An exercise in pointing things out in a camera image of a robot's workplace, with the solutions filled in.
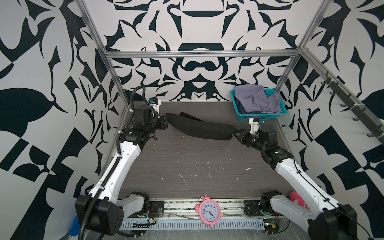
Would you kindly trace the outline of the black skirt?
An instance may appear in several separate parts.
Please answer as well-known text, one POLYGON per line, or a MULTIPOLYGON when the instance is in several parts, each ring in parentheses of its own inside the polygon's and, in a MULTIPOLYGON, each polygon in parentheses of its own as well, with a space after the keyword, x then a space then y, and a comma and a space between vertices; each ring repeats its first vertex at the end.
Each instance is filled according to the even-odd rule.
POLYGON ((167 113, 168 123, 191 137, 208 140, 230 140, 235 126, 204 122, 188 117, 167 113))

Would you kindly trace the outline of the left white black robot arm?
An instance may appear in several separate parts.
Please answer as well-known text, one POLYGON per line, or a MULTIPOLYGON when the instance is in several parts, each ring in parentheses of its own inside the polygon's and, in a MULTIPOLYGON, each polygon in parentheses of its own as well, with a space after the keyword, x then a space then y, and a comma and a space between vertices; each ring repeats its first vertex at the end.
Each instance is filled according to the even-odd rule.
POLYGON ((123 220, 132 215, 148 215, 150 199, 147 194, 133 192, 119 199, 122 184, 145 144, 156 140, 157 130, 166 130, 168 120, 160 113, 161 100, 150 98, 135 106, 130 100, 130 117, 116 137, 116 152, 104 174, 86 196, 79 196, 75 209, 80 224, 78 238, 84 239, 87 230, 105 235, 119 233, 123 220))

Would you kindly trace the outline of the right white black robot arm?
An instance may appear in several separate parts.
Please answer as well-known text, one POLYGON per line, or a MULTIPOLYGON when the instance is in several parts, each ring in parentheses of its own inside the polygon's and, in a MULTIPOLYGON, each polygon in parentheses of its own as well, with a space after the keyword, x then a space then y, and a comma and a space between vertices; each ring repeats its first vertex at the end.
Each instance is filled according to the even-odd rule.
POLYGON ((312 240, 356 240, 356 211, 341 205, 316 184, 295 161, 293 155, 278 145, 276 131, 271 126, 251 123, 249 130, 234 130, 233 135, 247 148, 261 152, 262 159, 282 176, 307 204, 302 207, 278 191, 262 196, 264 209, 287 217, 305 230, 312 240))

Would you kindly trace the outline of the teal plastic basket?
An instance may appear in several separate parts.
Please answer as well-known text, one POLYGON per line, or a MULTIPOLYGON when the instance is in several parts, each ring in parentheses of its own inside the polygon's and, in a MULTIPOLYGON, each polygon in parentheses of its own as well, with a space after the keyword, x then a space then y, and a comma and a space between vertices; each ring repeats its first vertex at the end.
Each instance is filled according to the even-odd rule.
POLYGON ((288 113, 283 101, 280 99, 280 101, 279 101, 280 111, 278 113, 255 112, 252 114, 241 114, 239 112, 237 104, 236 104, 236 94, 235 94, 234 90, 231 91, 231 99, 232 99, 232 103, 233 103, 238 121, 248 121, 250 118, 257 118, 261 121, 276 120, 278 117, 284 116, 288 113))

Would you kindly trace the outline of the dark navy garment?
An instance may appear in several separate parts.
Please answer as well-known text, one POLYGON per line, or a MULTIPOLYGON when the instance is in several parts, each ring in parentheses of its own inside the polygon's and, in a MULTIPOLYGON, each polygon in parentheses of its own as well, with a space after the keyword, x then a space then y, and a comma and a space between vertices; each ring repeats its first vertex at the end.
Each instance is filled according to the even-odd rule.
POLYGON ((235 104, 237 106, 237 110, 239 112, 240 115, 248 115, 249 113, 245 110, 245 108, 243 107, 243 105, 241 104, 241 102, 235 98, 235 104))

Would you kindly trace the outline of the purple grey skirt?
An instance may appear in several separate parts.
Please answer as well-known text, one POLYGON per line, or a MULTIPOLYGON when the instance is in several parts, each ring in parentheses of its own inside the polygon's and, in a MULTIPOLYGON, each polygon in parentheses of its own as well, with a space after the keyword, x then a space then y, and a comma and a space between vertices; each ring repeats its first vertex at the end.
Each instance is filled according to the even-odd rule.
POLYGON ((269 97, 262 85, 241 85, 235 87, 234 90, 236 98, 249 114, 255 112, 278 113, 280 111, 280 95, 274 90, 269 97))

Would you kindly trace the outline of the pink plush pig toy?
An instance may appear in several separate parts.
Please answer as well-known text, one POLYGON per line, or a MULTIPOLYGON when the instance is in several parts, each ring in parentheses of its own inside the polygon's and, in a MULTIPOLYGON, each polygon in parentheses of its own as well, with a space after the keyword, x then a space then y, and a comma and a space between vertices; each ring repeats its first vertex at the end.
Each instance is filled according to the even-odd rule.
POLYGON ((291 192, 290 193, 290 200, 299 206, 309 210, 307 203, 304 201, 304 199, 297 193, 297 192, 291 192))

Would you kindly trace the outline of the small green circuit board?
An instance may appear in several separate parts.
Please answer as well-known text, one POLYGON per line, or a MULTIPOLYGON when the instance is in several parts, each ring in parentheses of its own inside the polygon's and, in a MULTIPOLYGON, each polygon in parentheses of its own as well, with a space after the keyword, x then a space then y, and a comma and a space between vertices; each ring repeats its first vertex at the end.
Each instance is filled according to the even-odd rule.
POLYGON ((280 231, 280 225, 273 219, 263 219, 265 234, 275 235, 280 231))

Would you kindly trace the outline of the pink alarm clock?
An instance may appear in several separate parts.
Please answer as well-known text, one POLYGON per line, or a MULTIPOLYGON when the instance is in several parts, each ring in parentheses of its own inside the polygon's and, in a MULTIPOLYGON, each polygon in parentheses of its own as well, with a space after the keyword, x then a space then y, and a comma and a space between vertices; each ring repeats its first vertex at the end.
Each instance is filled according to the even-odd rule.
POLYGON ((211 229, 224 216, 219 204, 208 196, 196 201, 195 212, 199 214, 200 220, 211 229))

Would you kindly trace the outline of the blue cloth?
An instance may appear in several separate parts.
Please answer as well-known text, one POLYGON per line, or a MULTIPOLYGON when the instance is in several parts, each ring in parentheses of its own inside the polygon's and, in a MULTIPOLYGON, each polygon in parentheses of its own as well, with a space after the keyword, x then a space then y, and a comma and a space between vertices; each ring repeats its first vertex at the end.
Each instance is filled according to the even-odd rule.
POLYGON ((81 225, 79 223, 78 217, 75 217, 70 230, 68 232, 68 235, 70 238, 77 238, 81 230, 81 225))

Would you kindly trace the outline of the black wall hook rack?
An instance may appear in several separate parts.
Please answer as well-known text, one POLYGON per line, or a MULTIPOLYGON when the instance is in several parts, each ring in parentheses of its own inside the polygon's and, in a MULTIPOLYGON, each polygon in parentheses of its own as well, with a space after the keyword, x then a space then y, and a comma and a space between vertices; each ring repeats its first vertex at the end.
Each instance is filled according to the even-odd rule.
POLYGON ((325 76, 322 85, 331 89, 331 96, 337 96, 342 101, 341 107, 354 113, 353 121, 361 122, 370 131, 368 138, 376 138, 383 145, 384 123, 340 79, 328 71, 325 76))

